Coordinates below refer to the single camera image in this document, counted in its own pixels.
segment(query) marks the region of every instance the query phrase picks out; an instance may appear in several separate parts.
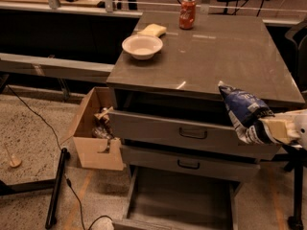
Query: bottom drawer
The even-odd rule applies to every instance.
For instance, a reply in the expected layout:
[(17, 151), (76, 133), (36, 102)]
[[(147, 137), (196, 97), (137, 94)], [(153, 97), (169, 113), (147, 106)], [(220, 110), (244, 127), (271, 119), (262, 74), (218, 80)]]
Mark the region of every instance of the bottom drawer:
[(128, 165), (230, 181), (249, 182), (260, 170), (260, 166), (257, 164), (193, 156), (158, 149), (143, 149), (123, 145), (121, 152), (124, 163)]
[(124, 217), (148, 227), (127, 229), (238, 229), (232, 187), (224, 180), (136, 167), (129, 195)]

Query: speckled floor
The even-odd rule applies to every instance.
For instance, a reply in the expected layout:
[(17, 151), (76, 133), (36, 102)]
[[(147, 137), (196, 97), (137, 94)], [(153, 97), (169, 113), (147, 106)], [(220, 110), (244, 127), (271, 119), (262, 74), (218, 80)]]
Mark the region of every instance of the speckled floor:
[[(59, 137), (64, 136), (79, 107), (83, 95), (72, 94), (63, 102), (61, 92), (13, 86), (12, 89), (30, 108), (39, 113)], [(43, 121), (31, 112), (12, 92), (5, 88), (0, 95), (0, 178), (7, 184), (50, 179), (56, 176), (59, 148), (55, 135)], [(4, 150), (22, 159), (20, 167), (9, 165)], [(130, 178), (122, 172), (82, 169), (71, 139), (64, 142), (71, 158), (66, 173), (83, 205), (83, 221), (88, 229), (94, 219), (108, 215), (121, 219), (128, 196)], [(287, 218), (293, 213), (293, 173), (282, 170), (284, 162), (263, 162), (261, 171), (246, 183), (236, 196), (240, 230), (286, 230)], [(307, 176), (304, 181), (303, 222), (307, 225)], [(45, 229), (51, 190), (0, 197), (2, 230)], [(80, 206), (62, 182), (55, 230), (82, 230)], [(112, 229), (107, 218), (99, 219), (92, 229)]]

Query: drawer front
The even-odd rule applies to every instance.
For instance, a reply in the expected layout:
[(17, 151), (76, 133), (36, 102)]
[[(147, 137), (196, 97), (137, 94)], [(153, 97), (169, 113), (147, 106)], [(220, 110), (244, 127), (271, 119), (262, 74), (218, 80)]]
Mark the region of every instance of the drawer front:
[(278, 146), (242, 145), (229, 126), (211, 125), (112, 110), (109, 112), (115, 136), (178, 148), (272, 159)]
[(121, 147), (121, 152), (124, 163), (128, 165), (232, 181), (248, 182), (260, 170), (260, 166), (256, 164), (188, 156), (125, 145)]

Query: box flap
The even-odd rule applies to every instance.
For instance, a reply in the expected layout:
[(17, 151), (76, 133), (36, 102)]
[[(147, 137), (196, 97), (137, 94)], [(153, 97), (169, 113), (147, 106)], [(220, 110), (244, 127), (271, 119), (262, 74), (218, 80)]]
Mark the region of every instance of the box flap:
[(110, 141), (106, 149), (107, 139), (74, 137), (77, 153), (84, 168), (122, 171), (124, 164), (120, 152), (121, 141)]

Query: open box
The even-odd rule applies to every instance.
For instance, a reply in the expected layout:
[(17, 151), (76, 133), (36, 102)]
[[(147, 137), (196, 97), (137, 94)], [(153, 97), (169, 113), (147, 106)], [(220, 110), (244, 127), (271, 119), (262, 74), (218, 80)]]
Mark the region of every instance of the open box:
[(82, 167), (121, 171), (124, 164), (120, 139), (112, 139), (108, 149), (107, 139), (92, 137), (94, 114), (103, 107), (112, 107), (110, 93), (106, 87), (95, 87), (83, 98), (69, 127), (68, 137), (73, 137)]

